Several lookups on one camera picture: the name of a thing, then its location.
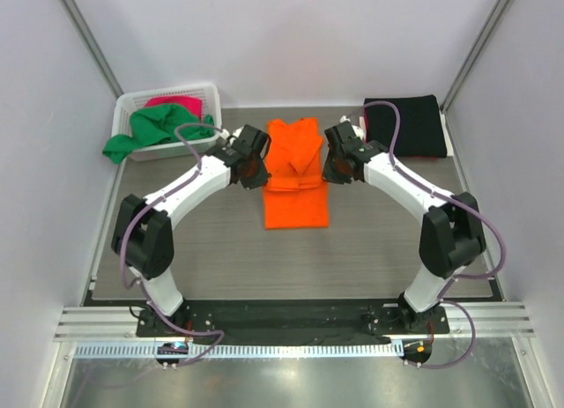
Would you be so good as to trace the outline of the orange t shirt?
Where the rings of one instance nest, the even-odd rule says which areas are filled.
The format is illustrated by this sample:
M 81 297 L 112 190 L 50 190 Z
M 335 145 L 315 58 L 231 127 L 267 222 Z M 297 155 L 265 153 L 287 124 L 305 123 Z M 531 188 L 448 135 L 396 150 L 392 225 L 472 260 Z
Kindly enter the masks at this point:
M 314 117 L 267 124 L 271 146 L 263 186 L 264 228 L 324 228 L 330 225 L 328 183 L 322 178 L 324 138 Z

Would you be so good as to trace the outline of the white plastic basket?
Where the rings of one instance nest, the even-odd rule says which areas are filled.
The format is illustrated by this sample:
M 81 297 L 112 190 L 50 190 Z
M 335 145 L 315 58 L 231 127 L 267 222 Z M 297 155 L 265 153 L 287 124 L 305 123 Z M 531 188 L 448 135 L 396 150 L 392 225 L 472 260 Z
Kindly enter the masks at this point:
M 202 102 L 202 117 L 210 115 L 214 125 L 222 129 L 222 114 L 219 91 L 212 83 L 181 85 L 133 93 L 125 93 L 117 99 L 114 111 L 111 135 L 130 134 L 130 116 L 143 108 L 152 98 L 157 97 L 192 97 Z M 135 150 L 129 159 L 143 162 L 155 159 L 188 155 L 189 150 L 180 142 L 152 145 Z

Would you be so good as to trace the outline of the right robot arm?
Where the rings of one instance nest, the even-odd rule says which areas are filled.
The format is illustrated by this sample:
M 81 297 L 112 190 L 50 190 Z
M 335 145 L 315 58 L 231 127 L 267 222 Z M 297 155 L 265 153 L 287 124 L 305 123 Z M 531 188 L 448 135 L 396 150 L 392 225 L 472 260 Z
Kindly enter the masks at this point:
M 449 194 L 422 179 L 384 145 L 364 142 L 361 129 L 345 120 L 328 128 L 322 178 L 330 183 L 361 181 L 403 206 L 420 224 L 421 267 L 398 297 L 397 322 L 407 333 L 426 327 L 448 282 L 486 250 L 477 200 L 468 192 Z

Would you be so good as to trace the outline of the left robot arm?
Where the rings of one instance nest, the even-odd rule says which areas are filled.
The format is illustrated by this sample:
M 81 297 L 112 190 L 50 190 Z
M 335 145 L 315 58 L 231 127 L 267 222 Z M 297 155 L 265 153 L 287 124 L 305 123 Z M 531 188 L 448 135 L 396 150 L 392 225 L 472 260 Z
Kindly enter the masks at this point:
M 119 257 L 122 284 L 127 289 L 140 286 L 158 313 L 158 327 L 170 337 L 181 335 L 188 324 L 171 268 L 175 228 L 213 194 L 236 183 L 244 189 L 261 188 L 270 177 L 264 162 L 271 145 L 266 132 L 244 125 L 219 134 L 221 141 L 203 155 L 182 138 L 195 166 L 145 197 L 125 197 L 115 222 L 111 249 Z

